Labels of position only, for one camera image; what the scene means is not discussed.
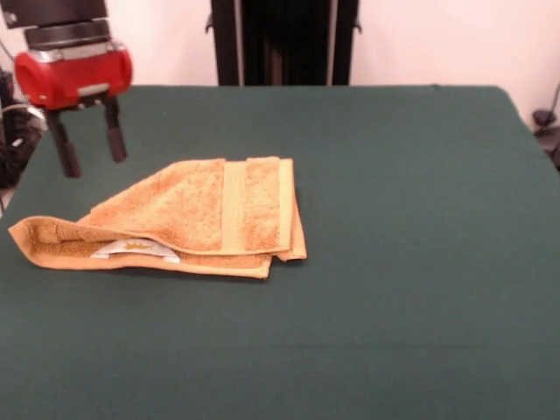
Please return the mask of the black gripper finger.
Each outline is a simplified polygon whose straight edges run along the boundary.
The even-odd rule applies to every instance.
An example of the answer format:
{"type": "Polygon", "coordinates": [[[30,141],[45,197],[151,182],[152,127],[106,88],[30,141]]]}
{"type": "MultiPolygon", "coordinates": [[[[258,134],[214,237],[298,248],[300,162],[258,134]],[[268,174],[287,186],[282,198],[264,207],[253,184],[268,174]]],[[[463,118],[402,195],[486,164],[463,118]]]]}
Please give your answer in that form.
{"type": "Polygon", "coordinates": [[[74,145],[70,142],[65,125],[60,119],[59,110],[47,110],[45,118],[52,133],[63,172],[68,178],[79,178],[81,168],[74,145]]]}
{"type": "Polygon", "coordinates": [[[127,158],[128,153],[126,151],[119,120],[119,104],[115,97],[106,96],[104,98],[103,105],[105,121],[107,124],[108,147],[113,160],[120,163],[127,158]]]}

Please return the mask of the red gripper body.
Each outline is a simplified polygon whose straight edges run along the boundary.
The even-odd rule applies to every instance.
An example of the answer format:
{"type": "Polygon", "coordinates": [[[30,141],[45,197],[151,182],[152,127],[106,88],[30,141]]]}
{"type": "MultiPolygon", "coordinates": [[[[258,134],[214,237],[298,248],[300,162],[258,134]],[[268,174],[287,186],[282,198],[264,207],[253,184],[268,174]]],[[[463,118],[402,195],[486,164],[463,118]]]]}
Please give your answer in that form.
{"type": "Polygon", "coordinates": [[[120,42],[21,52],[17,82],[29,102],[44,109],[69,109],[90,96],[117,96],[132,82],[132,61],[120,42]]]}

